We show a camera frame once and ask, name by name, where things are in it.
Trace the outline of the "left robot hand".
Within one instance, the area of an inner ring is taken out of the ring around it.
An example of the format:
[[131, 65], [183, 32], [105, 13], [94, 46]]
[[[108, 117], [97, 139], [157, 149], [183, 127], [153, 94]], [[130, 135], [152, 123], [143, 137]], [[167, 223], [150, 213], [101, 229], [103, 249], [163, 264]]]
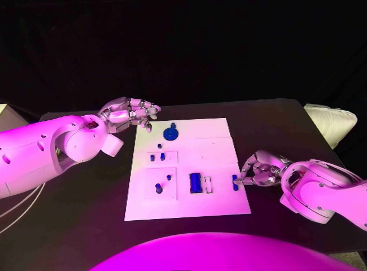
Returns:
[[121, 97], [108, 102], [98, 112], [110, 134], [123, 132], [133, 125], [141, 126], [149, 132], [153, 130], [150, 120], [157, 119], [162, 107], [154, 103], [136, 98]]

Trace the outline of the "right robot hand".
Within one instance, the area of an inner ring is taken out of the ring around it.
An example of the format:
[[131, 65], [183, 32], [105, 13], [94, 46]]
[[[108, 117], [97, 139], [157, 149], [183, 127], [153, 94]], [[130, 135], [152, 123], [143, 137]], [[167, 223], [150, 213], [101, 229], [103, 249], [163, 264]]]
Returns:
[[236, 185], [257, 185], [261, 187], [278, 186], [284, 172], [293, 165], [284, 156], [265, 150], [258, 150], [248, 158], [241, 170], [241, 177], [234, 180]]

